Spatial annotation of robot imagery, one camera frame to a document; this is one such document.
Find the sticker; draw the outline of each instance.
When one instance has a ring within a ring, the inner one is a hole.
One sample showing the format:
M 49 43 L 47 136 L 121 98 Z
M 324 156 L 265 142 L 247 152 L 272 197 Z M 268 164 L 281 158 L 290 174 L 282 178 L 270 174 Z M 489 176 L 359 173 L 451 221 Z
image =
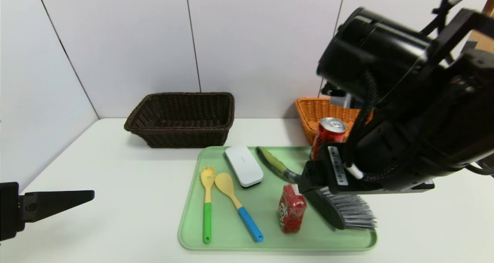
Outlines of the sticker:
M 296 195 L 301 195 L 300 191 L 298 190 L 297 184 L 292 184 L 291 187 L 293 188 L 293 191 L 295 192 Z
M 345 169 L 341 163 L 338 148 L 328 147 L 328 151 L 330 152 L 331 163 L 333 164 L 333 169 L 335 170 L 338 185 L 348 186 L 348 180 L 346 179 Z

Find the yellow spoon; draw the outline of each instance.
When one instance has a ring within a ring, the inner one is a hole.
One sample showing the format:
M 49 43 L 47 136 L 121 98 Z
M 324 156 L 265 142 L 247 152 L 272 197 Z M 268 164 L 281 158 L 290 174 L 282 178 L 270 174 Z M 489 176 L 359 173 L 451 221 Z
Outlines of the yellow spoon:
M 204 216 L 203 216 L 203 242 L 211 242 L 211 186 L 215 181 L 215 168 L 206 166 L 201 169 L 201 182 L 205 189 Z
M 245 207 L 235 196 L 232 177 L 228 173 L 220 173 L 215 178 L 215 185 L 222 193 L 226 194 L 233 201 L 233 204 L 239 211 L 240 217 L 242 217 L 242 221 L 244 221 L 245 226 L 247 226 L 247 229 L 249 230 L 254 240 L 256 242 L 263 242 L 264 236 L 262 235 L 261 231 L 259 230 L 259 228 L 257 228 L 256 224 L 249 216 Z

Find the brush bristles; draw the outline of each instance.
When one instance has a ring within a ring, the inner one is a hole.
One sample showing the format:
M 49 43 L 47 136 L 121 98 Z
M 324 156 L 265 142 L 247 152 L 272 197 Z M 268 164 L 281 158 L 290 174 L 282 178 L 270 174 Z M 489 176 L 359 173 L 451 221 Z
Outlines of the brush bristles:
M 327 187 L 321 191 L 338 208 L 347 228 L 373 229 L 377 226 L 371 208 L 360 196 L 333 195 Z

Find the wicker basket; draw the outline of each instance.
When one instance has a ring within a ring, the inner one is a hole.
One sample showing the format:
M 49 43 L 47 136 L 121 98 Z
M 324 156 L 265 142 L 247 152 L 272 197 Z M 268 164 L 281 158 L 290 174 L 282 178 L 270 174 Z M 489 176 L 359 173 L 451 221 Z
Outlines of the wicker basket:
M 345 122 L 347 129 L 345 139 L 348 137 L 353 123 L 359 115 L 359 109 L 348 109 L 340 106 L 331 105 L 329 98 L 299 98 L 295 102 L 298 114 L 302 121 L 302 129 L 309 145 L 312 145 L 316 137 L 316 130 L 324 117 L 336 117 Z
M 132 111 L 123 127 L 150 147 L 224 145 L 234 110 L 235 100 L 230 93 L 150 94 Z

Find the red box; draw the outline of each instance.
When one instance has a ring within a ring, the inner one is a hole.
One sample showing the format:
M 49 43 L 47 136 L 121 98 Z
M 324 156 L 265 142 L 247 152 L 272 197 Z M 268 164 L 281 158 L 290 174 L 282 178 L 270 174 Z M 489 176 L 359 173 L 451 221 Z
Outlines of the red box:
M 300 230 L 307 203 L 298 191 L 296 184 L 283 186 L 283 194 L 279 200 L 278 217 L 284 233 L 296 233 Z

